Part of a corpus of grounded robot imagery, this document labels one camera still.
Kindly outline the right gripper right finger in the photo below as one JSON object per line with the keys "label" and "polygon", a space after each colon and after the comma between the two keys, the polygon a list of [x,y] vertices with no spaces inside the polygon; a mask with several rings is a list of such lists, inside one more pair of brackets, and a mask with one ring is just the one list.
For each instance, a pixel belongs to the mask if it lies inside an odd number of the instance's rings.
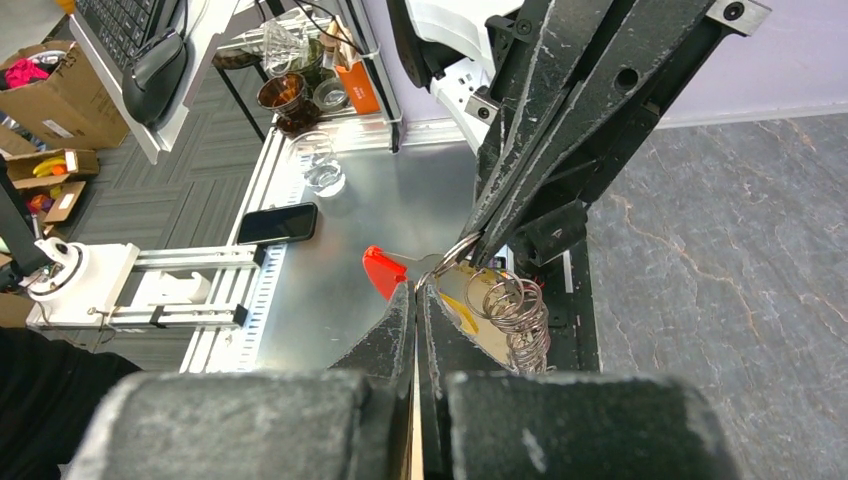
{"label": "right gripper right finger", "polygon": [[504,371],[417,290],[428,479],[736,479],[717,414],[668,375]]}

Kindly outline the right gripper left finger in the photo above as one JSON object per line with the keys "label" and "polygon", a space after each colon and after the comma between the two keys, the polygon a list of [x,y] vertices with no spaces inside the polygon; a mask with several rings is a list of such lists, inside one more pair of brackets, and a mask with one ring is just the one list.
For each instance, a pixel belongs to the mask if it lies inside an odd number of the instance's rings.
{"label": "right gripper left finger", "polygon": [[136,373],[98,406],[70,479],[406,479],[416,292],[316,371]]}

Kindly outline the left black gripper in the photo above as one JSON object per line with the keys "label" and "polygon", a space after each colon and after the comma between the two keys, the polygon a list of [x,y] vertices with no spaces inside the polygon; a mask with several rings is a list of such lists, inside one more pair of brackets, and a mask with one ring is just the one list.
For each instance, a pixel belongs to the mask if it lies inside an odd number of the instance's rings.
{"label": "left black gripper", "polygon": [[472,263],[557,208],[589,209],[718,45],[769,13],[757,1],[527,1],[488,19],[500,107],[463,229],[481,236]]}

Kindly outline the yellow tagged key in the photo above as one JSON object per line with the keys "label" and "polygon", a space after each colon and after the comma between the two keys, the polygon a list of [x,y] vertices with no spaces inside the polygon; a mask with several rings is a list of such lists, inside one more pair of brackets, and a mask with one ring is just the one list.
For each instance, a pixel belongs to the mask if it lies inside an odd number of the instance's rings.
{"label": "yellow tagged key", "polygon": [[440,294],[443,303],[456,315],[454,323],[465,333],[477,335],[479,327],[465,304],[453,299],[445,293]]}

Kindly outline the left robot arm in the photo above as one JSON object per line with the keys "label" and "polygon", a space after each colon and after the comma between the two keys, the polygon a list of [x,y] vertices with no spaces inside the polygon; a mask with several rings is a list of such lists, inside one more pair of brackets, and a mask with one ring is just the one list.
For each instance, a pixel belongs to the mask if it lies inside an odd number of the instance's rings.
{"label": "left robot arm", "polygon": [[769,15],[756,1],[391,1],[411,82],[477,156],[464,234],[474,264],[510,248],[544,265],[728,36]]}

